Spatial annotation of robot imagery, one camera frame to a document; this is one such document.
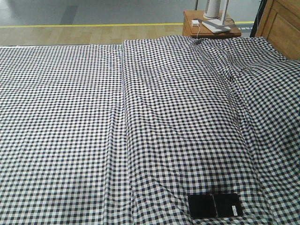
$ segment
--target floor line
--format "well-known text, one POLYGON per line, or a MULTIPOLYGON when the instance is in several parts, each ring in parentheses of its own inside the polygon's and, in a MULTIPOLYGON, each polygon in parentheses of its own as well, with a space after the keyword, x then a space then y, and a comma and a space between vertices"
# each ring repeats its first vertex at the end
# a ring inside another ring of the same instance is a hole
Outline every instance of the floor line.
MULTIPOLYGON (((253 21, 237 21, 235 24, 248 24, 253 21)), ((166 25, 183 25, 181 22, 169 23, 115 23, 115 24, 50 24, 50 25, 8 25, 0 28, 34 28, 34 27, 120 27, 120 26, 166 26, 166 25)))

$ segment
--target black and white gingham fabric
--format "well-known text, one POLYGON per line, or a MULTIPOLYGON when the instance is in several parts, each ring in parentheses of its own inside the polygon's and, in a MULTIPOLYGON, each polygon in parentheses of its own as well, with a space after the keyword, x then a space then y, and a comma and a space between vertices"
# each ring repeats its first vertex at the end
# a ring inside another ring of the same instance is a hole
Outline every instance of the black and white gingham fabric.
POLYGON ((0 48, 0 224, 299 223, 297 66, 262 38, 0 48), (207 193, 244 216, 192 219, 207 193))
POLYGON ((0 48, 0 224, 132 224, 120 56, 0 48))

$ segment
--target white cable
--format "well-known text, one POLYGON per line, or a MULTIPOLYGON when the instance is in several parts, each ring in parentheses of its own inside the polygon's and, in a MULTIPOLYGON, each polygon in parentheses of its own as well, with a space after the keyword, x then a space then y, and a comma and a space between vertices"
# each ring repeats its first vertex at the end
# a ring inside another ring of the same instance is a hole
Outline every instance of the white cable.
POLYGON ((199 33, 200 33, 200 24, 198 24, 198 27, 199 27, 199 31, 198 31, 198 33, 197 33, 197 39, 198 39, 198 35, 199 35, 199 33))

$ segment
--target wooden headboard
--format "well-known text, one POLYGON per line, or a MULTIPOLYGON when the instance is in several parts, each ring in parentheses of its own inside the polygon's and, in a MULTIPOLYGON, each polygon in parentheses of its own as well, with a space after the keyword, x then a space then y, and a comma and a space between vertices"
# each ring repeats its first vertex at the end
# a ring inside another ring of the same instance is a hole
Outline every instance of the wooden headboard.
POLYGON ((284 56, 300 59, 300 0, 268 0, 256 33, 261 36, 284 56))

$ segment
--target wooden nightstand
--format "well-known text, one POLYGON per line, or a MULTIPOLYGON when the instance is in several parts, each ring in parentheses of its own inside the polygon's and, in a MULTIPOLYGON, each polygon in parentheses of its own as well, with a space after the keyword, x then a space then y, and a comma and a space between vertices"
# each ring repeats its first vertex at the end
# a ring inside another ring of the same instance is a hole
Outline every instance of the wooden nightstand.
MULTIPOLYGON (((207 20, 203 17, 204 11, 194 11, 194 10, 188 10, 184 11, 184 23, 183 23, 183 30, 182 35, 197 38, 197 33, 199 31, 198 27, 192 27, 192 20, 207 20)), ((231 19, 226 19, 225 24, 228 24, 231 27, 231 30, 228 32, 223 33, 212 33, 209 29, 204 27, 202 24, 200 24, 200 33, 198 35, 198 38, 213 38, 213 39, 226 39, 226 38, 236 38, 241 36, 240 30, 237 28, 237 26, 234 24, 234 21, 231 19)))

